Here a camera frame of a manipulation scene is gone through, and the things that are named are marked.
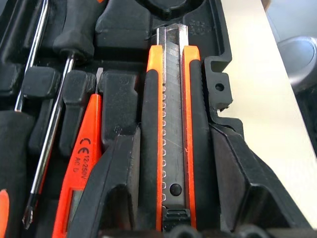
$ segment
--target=black rivet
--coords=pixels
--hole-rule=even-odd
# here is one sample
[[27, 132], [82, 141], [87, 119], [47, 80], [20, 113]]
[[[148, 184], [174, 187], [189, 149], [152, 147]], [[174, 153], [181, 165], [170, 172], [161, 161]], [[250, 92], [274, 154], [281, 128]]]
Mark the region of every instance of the black rivet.
[[179, 196], [182, 193], [182, 187], [178, 183], [174, 183], [169, 188], [169, 192], [173, 196]]

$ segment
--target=orange handle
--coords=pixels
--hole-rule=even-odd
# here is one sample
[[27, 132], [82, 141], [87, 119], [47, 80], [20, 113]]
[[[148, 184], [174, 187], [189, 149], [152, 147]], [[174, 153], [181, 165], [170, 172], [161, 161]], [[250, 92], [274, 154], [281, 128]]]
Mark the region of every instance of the orange handle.
[[185, 183], [186, 183], [186, 203], [190, 210], [191, 225], [196, 227], [196, 205], [195, 205], [195, 182], [194, 182], [194, 158], [193, 158], [193, 125], [192, 125], [192, 98], [191, 98], [191, 78], [190, 62], [200, 61], [197, 46], [185, 46], [183, 51], [183, 115], [184, 115], [184, 155], [185, 155]]
[[4, 238], [9, 219], [9, 194], [5, 189], [0, 191], [0, 238]]
[[151, 46], [148, 60], [149, 70], [158, 72], [158, 164], [157, 164], [157, 215], [156, 230], [162, 230], [162, 165], [163, 165], [163, 47], [160, 45]]
[[102, 98], [90, 97], [87, 110], [64, 177], [53, 230], [54, 238], [65, 238], [74, 191], [83, 191], [92, 168], [101, 157]]

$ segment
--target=phillips screwdriver tip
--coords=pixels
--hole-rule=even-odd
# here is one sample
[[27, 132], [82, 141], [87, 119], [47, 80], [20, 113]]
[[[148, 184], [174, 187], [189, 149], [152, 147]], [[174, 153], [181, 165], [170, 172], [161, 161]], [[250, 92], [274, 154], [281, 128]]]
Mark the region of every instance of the phillips screwdriver tip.
[[24, 225], [24, 229], [29, 229], [30, 225], [33, 222], [33, 215], [34, 215], [34, 211], [37, 205], [37, 199], [38, 199], [39, 195], [38, 194], [30, 194], [27, 206], [25, 208], [24, 211], [24, 215], [23, 215], [23, 225]]
[[24, 216], [22, 219], [23, 225], [24, 225], [24, 229], [29, 229], [31, 223], [33, 222], [33, 212], [34, 212], [34, 208], [31, 206], [27, 206], [24, 212]]

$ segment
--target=white surface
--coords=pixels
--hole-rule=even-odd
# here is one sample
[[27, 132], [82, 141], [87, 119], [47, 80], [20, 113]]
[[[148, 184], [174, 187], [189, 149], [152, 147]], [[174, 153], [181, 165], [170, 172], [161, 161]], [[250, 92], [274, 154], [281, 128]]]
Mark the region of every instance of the white surface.
[[276, 42], [295, 37], [317, 37], [317, 0], [272, 0], [266, 14]]
[[260, 0], [221, 0], [233, 60], [233, 103], [249, 147], [276, 173], [317, 228], [317, 160]]

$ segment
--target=ce mark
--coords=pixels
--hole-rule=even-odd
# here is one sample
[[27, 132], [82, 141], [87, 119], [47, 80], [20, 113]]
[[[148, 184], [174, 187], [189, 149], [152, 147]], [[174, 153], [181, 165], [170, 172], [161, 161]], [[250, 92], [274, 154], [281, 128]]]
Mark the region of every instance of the ce mark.
[[[83, 139], [79, 142], [79, 144], [83, 144], [85, 141], [87, 141], [89, 145], [91, 144], [91, 140], [88, 139], [88, 138], [83, 138]], [[78, 150], [77, 154], [81, 154], [81, 153], [89, 154], [89, 149], [88, 149], [87, 147], [81, 147], [81, 148]]]

